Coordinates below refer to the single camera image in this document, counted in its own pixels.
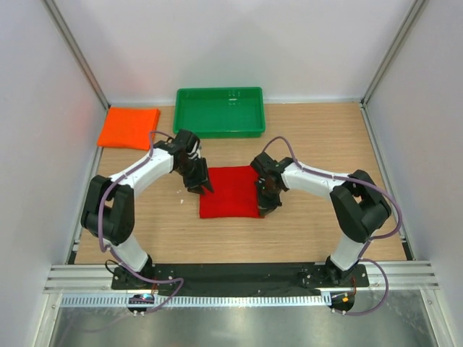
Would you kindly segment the red t shirt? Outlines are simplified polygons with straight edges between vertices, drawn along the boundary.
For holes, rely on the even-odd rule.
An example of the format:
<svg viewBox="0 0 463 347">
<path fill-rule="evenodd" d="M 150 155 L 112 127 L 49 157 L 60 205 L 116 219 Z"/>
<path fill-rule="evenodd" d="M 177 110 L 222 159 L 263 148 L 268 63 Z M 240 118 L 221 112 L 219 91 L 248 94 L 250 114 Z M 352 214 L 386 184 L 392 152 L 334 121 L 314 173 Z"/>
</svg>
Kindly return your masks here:
<svg viewBox="0 0 463 347">
<path fill-rule="evenodd" d="M 200 218 L 260 217 L 258 174 L 251 166 L 210 168 L 209 178 L 214 192 L 200 195 Z"/>
</svg>

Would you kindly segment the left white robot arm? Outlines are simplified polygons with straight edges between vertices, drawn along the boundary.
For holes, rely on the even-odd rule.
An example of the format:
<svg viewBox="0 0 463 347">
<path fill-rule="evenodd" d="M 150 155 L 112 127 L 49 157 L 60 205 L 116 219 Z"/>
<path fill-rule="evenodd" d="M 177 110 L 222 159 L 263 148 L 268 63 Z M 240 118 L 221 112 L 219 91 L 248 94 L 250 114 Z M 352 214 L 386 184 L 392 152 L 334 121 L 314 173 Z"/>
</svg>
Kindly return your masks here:
<svg viewBox="0 0 463 347">
<path fill-rule="evenodd" d="M 94 176 L 89 183 L 81 225 L 98 239 L 102 252 L 110 251 L 128 271 L 135 288 L 147 288 L 154 280 L 150 255 L 142 249 L 133 230 L 135 199 L 162 176 L 178 173 L 193 194 L 212 192 L 206 159 L 200 154 L 200 138 L 181 129 L 175 137 L 153 142 L 137 162 L 111 176 Z"/>
</svg>

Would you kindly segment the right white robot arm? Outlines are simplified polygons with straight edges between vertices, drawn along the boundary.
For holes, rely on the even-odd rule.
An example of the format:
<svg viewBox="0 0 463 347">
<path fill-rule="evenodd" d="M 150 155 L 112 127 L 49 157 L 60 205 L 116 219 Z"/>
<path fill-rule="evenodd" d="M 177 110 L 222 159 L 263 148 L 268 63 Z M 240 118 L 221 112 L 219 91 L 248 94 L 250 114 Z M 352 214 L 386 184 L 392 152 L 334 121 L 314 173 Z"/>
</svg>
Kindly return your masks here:
<svg viewBox="0 0 463 347">
<path fill-rule="evenodd" d="M 391 208 L 375 188 L 368 173 L 332 173 L 286 157 L 280 161 L 267 153 L 257 155 L 250 164 L 257 173 L 258 211 L 261 217 L 282 206 L 282 191 L 298 190 L 331 202 L 342 232 L 337 248 L 326 259 L 329 283 L 343 286 L 352 277 L 370 237 L 391 216 Z"/>
</svg>

